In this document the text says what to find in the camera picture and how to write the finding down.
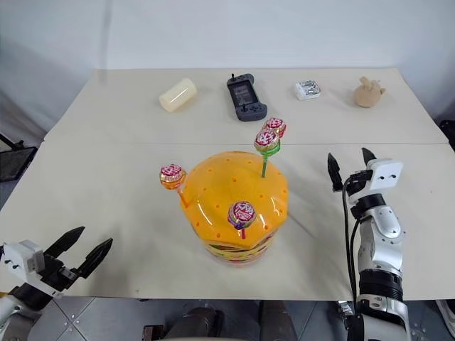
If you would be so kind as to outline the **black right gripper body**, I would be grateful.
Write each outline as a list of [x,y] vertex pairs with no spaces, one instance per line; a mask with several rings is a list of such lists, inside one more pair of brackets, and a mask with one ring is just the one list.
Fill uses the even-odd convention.
[[351,174],[343,184],[342,201],[344,205],[356,205],[359,199],[373,194],[370,189],[372,170],[361,170]]

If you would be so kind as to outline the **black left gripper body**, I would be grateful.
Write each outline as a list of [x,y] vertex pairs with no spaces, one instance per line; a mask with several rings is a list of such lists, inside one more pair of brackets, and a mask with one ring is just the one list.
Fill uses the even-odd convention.
[[44,255],[44,268],[38,272],[41,281],[57,291],[69,289],[79,278],[84,278],[81,271],[68,268],[59,259]]

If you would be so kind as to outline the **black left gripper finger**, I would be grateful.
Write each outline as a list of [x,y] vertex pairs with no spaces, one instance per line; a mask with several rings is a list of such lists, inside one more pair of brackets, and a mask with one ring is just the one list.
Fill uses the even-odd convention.
[[112,246],[113,238],[109,238],[97,245],[85,258],[85,261],[77,268],[77,275],[84,279],[102,263]]
[[51,244],[45,251],[44,254],[53,258],[58,258],[63,252],[66,252],[71,248],[80,235],[85,230],[85,227],[77,227],[62,235],[57,241]]

